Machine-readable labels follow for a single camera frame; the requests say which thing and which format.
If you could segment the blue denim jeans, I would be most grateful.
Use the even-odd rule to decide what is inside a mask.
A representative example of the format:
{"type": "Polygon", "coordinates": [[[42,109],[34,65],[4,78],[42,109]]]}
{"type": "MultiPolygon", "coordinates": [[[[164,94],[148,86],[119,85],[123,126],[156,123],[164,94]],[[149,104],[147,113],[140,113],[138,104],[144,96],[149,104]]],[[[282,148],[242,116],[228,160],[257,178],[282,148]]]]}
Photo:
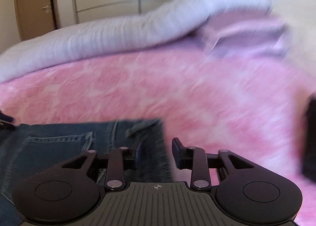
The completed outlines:
{"type": "Polygon", "coordinates": [[[163,126],[159,119],[84,124],[21,124],[1,130],[1,225],[20,225],[12,189],[23,179],[89,149],[98,154],[132,147],[140,140],[140,165],[127,170],[132,182],[172,182],[163,126]]]}

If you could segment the dark folded clothes stack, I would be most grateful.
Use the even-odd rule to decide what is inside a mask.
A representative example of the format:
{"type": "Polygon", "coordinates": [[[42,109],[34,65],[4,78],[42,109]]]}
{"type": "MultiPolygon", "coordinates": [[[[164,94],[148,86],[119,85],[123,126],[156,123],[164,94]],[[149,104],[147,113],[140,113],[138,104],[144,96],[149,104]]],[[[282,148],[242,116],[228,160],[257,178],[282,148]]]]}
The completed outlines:
{"type": "Polygon", "coordinates": [[[304,144],[304,155],[302,159],[302,173],[309,180],[315,182],[315,154],[316,154],[316,112],[315,95],[309,97],[309,104],[305,113],[306,137],[304,144]]]}

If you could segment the pink fluffy floral blanket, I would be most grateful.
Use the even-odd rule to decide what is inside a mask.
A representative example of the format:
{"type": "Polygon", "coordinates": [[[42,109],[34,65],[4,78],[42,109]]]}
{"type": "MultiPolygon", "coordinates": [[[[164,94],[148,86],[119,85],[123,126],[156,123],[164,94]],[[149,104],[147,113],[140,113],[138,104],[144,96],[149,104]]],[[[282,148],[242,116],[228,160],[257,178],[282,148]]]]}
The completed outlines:
{"type": "Polygon", "coordinates": [[[154,50],[93,58],[1,84],[1,110],[20,123],[159,117],[165,139],[229,149],[295,182],[299,225],[315,225],[315,184],[300,173],[304,113],[315,78],[282,60],[216,60],[154,50]]]}

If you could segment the brown wooden door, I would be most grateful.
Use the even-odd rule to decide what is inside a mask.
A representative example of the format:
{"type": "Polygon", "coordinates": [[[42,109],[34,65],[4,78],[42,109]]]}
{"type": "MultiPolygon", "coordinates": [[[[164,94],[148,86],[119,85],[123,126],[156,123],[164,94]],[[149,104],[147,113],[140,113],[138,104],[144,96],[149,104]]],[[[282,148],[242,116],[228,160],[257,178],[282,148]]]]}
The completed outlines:
{"type": "Polygon", "coordinates": [[[21,40],[29,40],[57,29],[54,0],[15,0],[21,40]]]}

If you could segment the lilac pillow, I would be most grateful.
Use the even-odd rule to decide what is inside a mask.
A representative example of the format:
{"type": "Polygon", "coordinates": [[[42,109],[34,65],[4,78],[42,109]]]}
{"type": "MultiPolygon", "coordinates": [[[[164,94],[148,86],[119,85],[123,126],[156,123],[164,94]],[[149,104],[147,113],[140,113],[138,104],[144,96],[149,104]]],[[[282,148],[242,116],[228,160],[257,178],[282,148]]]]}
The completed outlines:
{"type": "Polygon", "coordinates": [[[218,58],[284,57],[290,49],[288,25],[261,11],[216,14],[195,35],[204,52],[218,58]]]}

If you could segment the white striped duvet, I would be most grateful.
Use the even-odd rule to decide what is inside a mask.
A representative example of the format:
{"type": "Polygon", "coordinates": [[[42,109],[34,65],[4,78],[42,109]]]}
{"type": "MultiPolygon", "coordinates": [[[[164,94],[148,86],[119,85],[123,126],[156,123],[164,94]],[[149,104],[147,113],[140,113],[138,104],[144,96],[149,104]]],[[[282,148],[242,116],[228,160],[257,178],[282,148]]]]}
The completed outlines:
{"type": "Polygon", "coordinates": [[[149,12],[80,23],[18,43],[1,54],[1,82],[64,63],[165,44],[232,10],[272,11],[270,0],[172,0],[149,12]]]}

